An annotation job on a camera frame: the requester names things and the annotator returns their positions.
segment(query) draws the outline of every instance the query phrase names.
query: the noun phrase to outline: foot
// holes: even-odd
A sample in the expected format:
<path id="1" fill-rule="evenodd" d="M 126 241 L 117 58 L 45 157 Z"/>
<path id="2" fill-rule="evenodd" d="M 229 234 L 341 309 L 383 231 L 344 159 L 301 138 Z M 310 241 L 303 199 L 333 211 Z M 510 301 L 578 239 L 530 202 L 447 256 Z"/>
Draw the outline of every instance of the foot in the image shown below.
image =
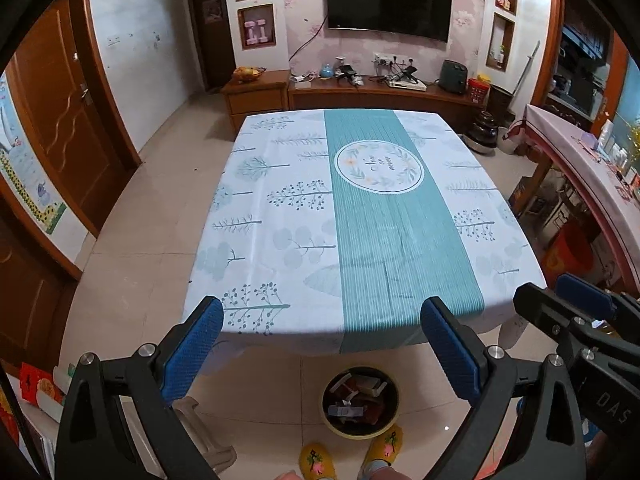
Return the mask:
<path id="1" fill-rule="evenodd" d="M 305 480 L 320 480 L 321 478 L 337 480 L 334 460 L 322 444 L 307 444 L 303 447 L 298 463 Z"/>
<path id="2" fill-rule="evenodd" d="M 364 457 L 362 466 L 360 467 L 360 473 L 358 478 L 368 478 L 368 466 L 376 461 L 376 464 L 380 464 L 382 461 L 388 465 L 392 465 L 400 449 L 402 447 L 402 428 L 397 424 L 394 424 L 391 428 L 385 431 L 382 435 L 377 436 L 371 441 L 369 450 Z"/>

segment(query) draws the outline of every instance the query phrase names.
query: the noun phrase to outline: teal stripe on tablecloth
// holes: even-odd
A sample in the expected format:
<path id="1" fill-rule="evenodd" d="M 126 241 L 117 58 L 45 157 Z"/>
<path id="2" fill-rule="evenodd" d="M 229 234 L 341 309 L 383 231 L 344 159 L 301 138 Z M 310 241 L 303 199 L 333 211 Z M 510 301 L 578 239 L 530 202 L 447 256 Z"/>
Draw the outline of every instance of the teal stripe on tablecloth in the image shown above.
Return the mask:
<path id="1" fill-rule="evenodd" d="M 447 205 L 413 141 L 391 110 L 325 110 L 340 257 L 344 339 L 340 352 L 418 342 L 420 307 L 440 296 L 456 316 L 484 300 Z M 335 168 L 350 142 L 397 144 L 422 163 L 420 186 L 401 194 L 356 187 Z"/>

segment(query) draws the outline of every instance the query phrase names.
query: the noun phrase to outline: beige floor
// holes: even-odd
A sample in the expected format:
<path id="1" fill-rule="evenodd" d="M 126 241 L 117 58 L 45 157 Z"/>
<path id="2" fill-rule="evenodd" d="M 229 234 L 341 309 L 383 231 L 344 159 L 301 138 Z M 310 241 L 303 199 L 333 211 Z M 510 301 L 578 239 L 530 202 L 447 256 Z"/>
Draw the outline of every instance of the beige floor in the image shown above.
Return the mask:
<path id="1" fill-rule="evenodd" d="M 89 256 L 69 314 L 62 364 L 77 362 L 89 350 L 102 359 L 130 355 L 180 321 L 194 254 L 232 139 L 220 96 L 201 96 L 145 146 L 144 164 Z M 505 196 L 523 173 L 533 171 L 528 161 L 499 152 L 478 158 Z M 482 339 L 497 343 L 497 330 Z M 553 348 L 529 327 L 510 353 L 540 360 Z M 314 440 L 334 454 L 341 479 L 354 479 L 367 442 L 335 436 L 318 415 L 321 387 L 353 364 L 378 365 L 398 381 L 398 423 L 405 438 L 397 467 L 423 478 L 468 411 L 428 345 L 314 358 L 249 349 L 215 376 L 198 378 L 190 394 L 200 402 L 200 415 L 220 442 L 238 452 L 222 479 L 271 480 L 297 469 L 301 445 Z M 513 422 L 511 410 L 489 462 L 504 449 Z"/>

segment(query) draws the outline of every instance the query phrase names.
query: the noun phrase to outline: black tv screen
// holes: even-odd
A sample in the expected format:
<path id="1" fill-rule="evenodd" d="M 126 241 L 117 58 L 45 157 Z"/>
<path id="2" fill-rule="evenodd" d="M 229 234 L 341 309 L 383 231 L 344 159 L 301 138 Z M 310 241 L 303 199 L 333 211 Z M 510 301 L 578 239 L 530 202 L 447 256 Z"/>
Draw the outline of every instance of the black tv screen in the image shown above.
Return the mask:
<path id="1" fill-rule="evenodd" d="M 328 27 L 449 40 L 451 0 L 327 0 Z"/>

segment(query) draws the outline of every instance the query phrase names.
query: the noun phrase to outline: blue gripper pad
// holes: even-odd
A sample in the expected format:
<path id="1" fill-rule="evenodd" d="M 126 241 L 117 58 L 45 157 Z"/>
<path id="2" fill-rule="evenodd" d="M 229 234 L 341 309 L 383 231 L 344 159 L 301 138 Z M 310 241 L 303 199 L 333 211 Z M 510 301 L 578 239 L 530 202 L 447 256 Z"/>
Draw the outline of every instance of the blue gripper pad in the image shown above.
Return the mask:
<path id="1" fill-rule="evenodd" d="M 612 321 L 615 316 L 616 309 L 609 294 L 568 272 L 558 277 L 555 292 L 595 319 Z"/>
<path id="2" fill-rule="evenodd" d="M 167 404 L 183 398 L 222 330 L 225 313 L 218 298 L 207 296 L 184 323 L 174 326 L 167 341 L 175 350 L 164 359 L 160 391 Z"/>
<path id="3" fill-rule="evenodd" d="M 440 298 L 429 298 L 422 304 L 420 324 L 422 331 L 431 344 L 440 366 L 447 375 L 447 379 L 459 399 L 468 400 L 473 406 L 480 398 L 481 378 L 480 370 L 475 359 L 458 337 L 458 334 L 447 322 L 443 313 L 438 309 L 434 300 L 447 308 Z M 447 311 L 457 326 L 460 324 Z"/>

